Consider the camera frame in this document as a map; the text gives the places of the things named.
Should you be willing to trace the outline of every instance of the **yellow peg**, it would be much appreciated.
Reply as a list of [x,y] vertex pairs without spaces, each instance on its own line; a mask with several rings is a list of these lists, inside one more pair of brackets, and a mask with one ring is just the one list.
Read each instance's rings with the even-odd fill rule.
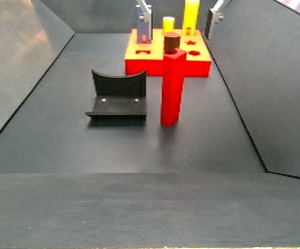
[[176,29],[176,18],[164,17],[164,35]]
[[196,35],[200,0],[185,0],[182,35]]

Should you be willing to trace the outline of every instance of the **red block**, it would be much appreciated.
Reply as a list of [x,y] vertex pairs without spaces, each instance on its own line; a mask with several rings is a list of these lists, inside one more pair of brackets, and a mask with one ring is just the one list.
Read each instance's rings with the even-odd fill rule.
[[161,124],[168,127],[178,121],[185,64],[186,51],[176,49],[174,54],[165,54]]

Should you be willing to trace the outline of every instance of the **table surface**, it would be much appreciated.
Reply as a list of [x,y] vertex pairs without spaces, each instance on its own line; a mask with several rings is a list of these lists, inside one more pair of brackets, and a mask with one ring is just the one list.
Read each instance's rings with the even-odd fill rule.
[[125,74],[128,34],[76,35],[0,134],[0,173],[264,172],[218,68],[185,78],[180,121],[161,126],[148,77],[145,126],[96,126],[92,69]]
[[76,35],[0,134],[0,248],[300,246],[300,180],[263,173],[216,66],[173,128],[160,77],[145,126],[92,125],[90,70],[124,74],[126,42]]

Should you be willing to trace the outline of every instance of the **black bracket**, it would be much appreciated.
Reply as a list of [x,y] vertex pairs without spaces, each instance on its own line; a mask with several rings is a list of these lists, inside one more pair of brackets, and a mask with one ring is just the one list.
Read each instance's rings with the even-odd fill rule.
[[124,125],[130,120],[145,122],[146,71],[130,76],[109,76],[94,70],[92,72],[97,98],[93,111],[85,114],[102,125],[106,122]]

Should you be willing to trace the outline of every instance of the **gray wall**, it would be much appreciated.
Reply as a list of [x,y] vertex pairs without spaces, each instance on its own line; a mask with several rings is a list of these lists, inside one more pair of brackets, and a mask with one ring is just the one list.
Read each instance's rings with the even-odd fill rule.
[[73,35],[38,0],[0,0],[0,129]]
[[[76,33],[129,33],[136,27],[134,0],[41,0]],[[162,27],[165,16],[176,17],[182,27],[184,0],[146,0],[153,5],[154,27]],[[208,9],[217,0],[201,0],[198,27],[206,25]]]
[[209,45],[268,170],[300,177],[300,15],[233,0]]

